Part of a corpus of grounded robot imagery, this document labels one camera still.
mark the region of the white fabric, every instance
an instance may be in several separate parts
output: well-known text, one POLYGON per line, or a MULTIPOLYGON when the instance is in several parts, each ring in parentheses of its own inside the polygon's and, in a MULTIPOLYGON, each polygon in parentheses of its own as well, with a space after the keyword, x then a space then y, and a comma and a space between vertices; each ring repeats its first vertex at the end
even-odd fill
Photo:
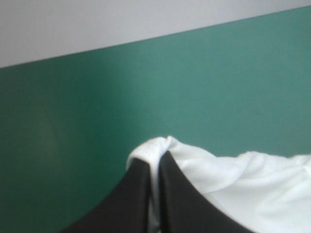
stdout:
POLYGON ((139 158, 151 167, 150 233, 159 227, 158 166, 167 150, 192 185, 241 225, 257 233, 311 233, 311 154, 215 157, 171 136, 143 143, 127 162, 139 158))

